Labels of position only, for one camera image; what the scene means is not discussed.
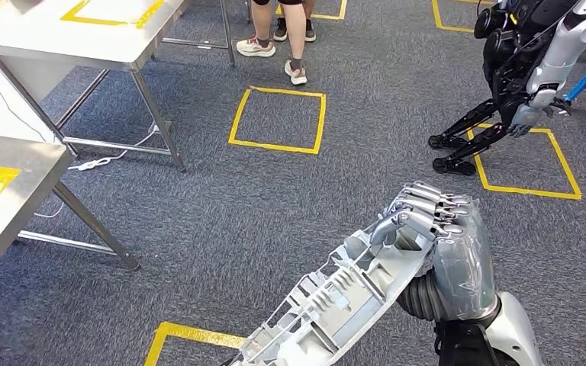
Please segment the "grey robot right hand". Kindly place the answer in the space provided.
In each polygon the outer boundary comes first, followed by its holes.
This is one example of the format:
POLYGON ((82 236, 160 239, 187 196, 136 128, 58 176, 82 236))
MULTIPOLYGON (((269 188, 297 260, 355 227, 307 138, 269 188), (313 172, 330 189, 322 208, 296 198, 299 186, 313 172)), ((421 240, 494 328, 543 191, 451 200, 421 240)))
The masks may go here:
POLYGON ((479 201, 423 181, 404 184, 373 226, 373 252, 404 244, 417 251, 425 239, 433 265, 397 298, 410 315, 435 321, 481 319, 497 306, 488 231, 479 201))

